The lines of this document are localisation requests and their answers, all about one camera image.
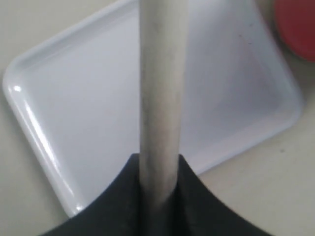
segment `red lid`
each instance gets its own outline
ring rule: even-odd
[[[275,21],[283,42],[315,61],[315,0],[275,0]]]

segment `table surface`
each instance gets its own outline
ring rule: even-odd
[[[0,0],[0,73],[19,54],[114,0]],[[256,0],[274,35],[272,0]],[[306,106],[291,129],[201,176],[238,214],[276,236],[315,235],[315,64],[279,43]],[[35,236],[67,219],[0,92],[0,235]]]

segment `black object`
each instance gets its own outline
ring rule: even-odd
[[[77,216],[43,236],[139,236],[141,194],[138,154],[114,182]],[[175,236],[269,236],[218,200],[179,158],[175,190]]]

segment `white plastic tray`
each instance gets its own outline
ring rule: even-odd
[[[3,89],[69,216],[139,150],[137,1],[17,57]],[[191,0],[181,153],[201,173],[290,127],[302,100],[251,0]]]

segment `wooden stick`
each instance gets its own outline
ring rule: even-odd
[[[139,177],[147,219],[177,184],[187,18],[188,0],[140,0]]]

